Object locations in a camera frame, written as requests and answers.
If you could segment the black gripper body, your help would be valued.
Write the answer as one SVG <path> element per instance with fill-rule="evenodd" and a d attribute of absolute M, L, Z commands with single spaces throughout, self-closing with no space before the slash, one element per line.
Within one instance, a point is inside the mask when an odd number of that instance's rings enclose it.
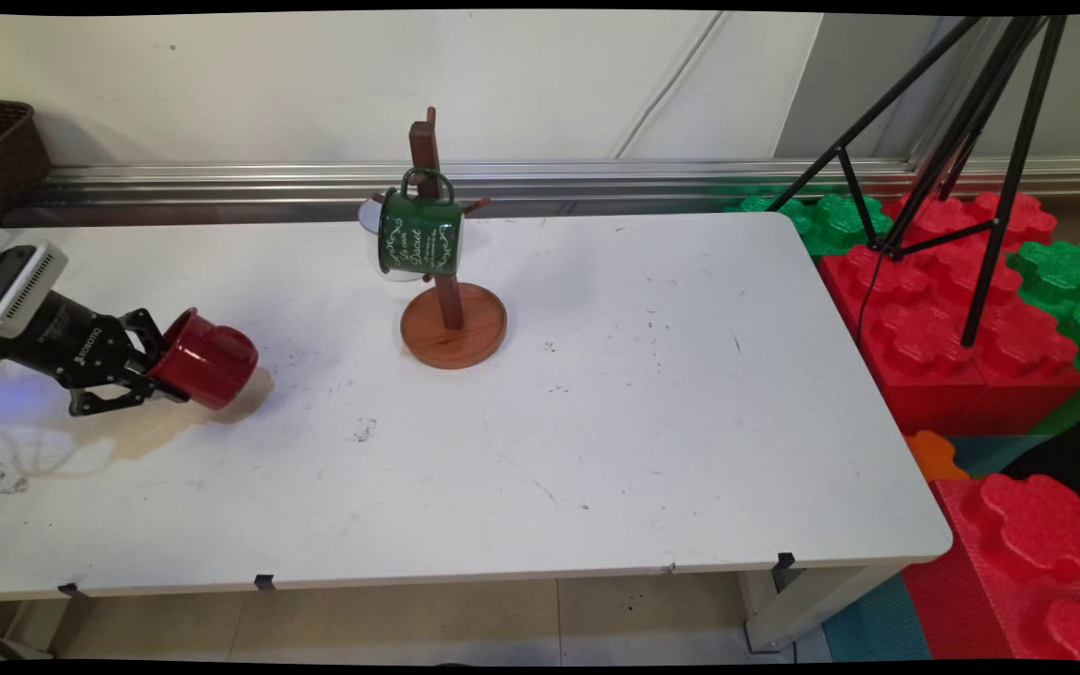
<path fill-rule="evenodd" d="M 144 340 L 144 310 L 116 318 L 49 293 L 24 330 L 4 342 L 4 357 L 66 389 L 138 384 L 144 351 L 134 347 L 129 333 Z"/>

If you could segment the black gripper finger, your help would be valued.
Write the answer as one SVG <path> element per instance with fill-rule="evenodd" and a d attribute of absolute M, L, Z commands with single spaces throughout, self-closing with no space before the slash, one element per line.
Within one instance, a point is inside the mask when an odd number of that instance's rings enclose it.
<path fill-rule="evenodd" d="M 126 332 L 136 335 L 141 342 L 141 362 L 157 364 L 168 351 L 168 340 L 158 328 L 153 316 L 145 308 L 137 308 L 120 319 Z"/>
<path fill-rule="evenodd" d="M 107 411 L 123 411 L 141 406 L 149 400 L 170 400 L 175 403 L 188 402 L 188 395 L 180 390 L 150 379 L 146 375 L 108 375 L 104 379 L 71 381 L 68 388 L 68 414 L 71 417 L 90 417 Z"/>

